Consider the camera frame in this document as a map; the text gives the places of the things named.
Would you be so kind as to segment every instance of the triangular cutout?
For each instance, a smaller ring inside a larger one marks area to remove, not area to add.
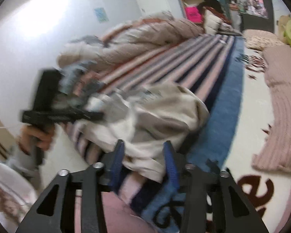
[[[238,218],[241,216],[249,215],[249,210],[247,209],[246,205],[243,203],[241,198],[238,196],[234,188],[229,186],[228,191],[230,192],[230,200],[232,203],[233,216]]]
[[[48,193],[41,205],[38,207],[36,211],[38,214],[53,216],[58,189],[59,185],[53,186],[52,190]]]

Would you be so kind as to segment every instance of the silver screw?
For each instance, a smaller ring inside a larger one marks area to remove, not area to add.
[[[68,170],[63,169],[63,170],[60,170],[60,171],[58,172],[58,175],[59,175],[59,176],[67,176],[68,173],[69,173]]]
[[[228,178],[230,176],[230,174],[227,171],[221,171],[220,172],[220,176],[222,178]]]
[[[104,164],[101,163],[101,162],[96,162],[96,163],[93,165],[93,167],[96,168],[96,169],[103,168],[103,167],[104,167]]]
[[[194,170],[195,169],[195,165],[193,165],[193,164],[186,164],[185,165],[185,169],[187,169],[187,170]]]

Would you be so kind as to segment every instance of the gray sleeve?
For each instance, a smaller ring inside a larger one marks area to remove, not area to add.
[[[39,167],[36,166],[30,155],[26,155],[20,150],[18,144],[12,147],[11,155],[5,164],[28,180],[36,190],[41,190]]]

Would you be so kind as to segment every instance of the pink knitted blanket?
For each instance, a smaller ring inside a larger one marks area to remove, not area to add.
[[[291,47],[266,48],[265,82],[270,89],[275,122],[265,147],[254,155],[252,166],[260,170],[291,172]]]

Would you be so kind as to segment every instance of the floor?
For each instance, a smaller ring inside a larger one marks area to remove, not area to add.
[[[59,125],[57,125],[56,134],[52,149],[46,154],[45,163],[40,168],[44,188],[61,169],[77,172],[88,167],[88,164],[74,149],[73,143]]]

